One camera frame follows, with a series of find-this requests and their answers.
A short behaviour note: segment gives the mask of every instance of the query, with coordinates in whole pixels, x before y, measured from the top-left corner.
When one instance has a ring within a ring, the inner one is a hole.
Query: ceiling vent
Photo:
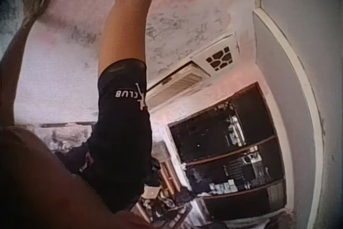
[[[237,62],[237,56],[235,37],[229,34],[198,51],[191,60],[211,76],[216,76],[233,68]]]
[[[146,104],[152,110],[162,103],[174,100],[208,77],[206,72],[190,62],[149,88],[146,94]]]

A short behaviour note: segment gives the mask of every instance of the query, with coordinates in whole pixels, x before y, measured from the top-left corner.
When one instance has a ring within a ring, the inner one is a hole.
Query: wooden shelf
[[[204,200],[210,200],[210,199],[214,199],[214,198],[225,198],[225,197],[232,197],[232,196],[247,194],[247,193],[251,193],[254,191],[266,189],[270,186],[276,185],[276,184],[281,183],[283,181],[284,181],[284,179],[281,179],[281,180],[274,181],[274,182],[271,182],[271,183],[268,183],[268,184],[265,184],[263,186],[260,186],[260,187],[254,188],[254,189],[250,189],[250,190],[236,191],[235,193],[227,193],[227,194],[213,195],[213,196],[202,196],[201,198],[203,198]]]
[[[249,150],[251,147],[259,146],[259,145],[261,145],[263,143],[269,142],[270,140],[275,139],[275,138],[276,138],[276,136],[273,135],[273,136],[269,137],[268,139],[264,139],[263,141],[260,141],[258,143],[255,143],[255,144],[252,144],[252,145],[249,145],[249,146],[246,146],[246,147],[243,147],[243,148],[241,148],[239,150],[235,150],[235,151],[232,151],[230,153],[226,153],[226,154],[223,154],[223,155],[220,155],[220,156],[216,156],[216,157],[204,158],[204,159],[201,159],[201,160],[196,160],[196,161],[188,162],[186,164],[187,164],[187,166],[192,166],[192,165],[198,165],[198,164],[202,164],[202,163],[206,163],[206,162],[215,161],[215,160],[218,160],[218,159],[221,159],[221,158],[227,158],[229,156],[232,156],[232,155],[238,154],[240,152]]]

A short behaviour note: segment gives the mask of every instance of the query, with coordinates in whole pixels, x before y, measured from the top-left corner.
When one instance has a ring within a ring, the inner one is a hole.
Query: stained ceiling
[[[18,25],[20,0],[2,20]],[[97,53],[114,0],[52,0],[29,36],[16,99],[19,123],[96,121]],[[148,80],[230,31],[253,42],[253,0],[153,0],[147,21]]]

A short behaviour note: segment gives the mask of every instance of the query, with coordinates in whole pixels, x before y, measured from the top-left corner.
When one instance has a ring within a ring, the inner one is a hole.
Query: cabinet door
[[[269,111],[257,87],[234,97],[232,104],[236,109],[248,145],[274,135]]]

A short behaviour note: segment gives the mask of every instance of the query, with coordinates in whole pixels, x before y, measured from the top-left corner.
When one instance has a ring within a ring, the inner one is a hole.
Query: dark furniture
[[[169,128],[192,190],[213,219],[285,206],[279,142],[258,84]]]

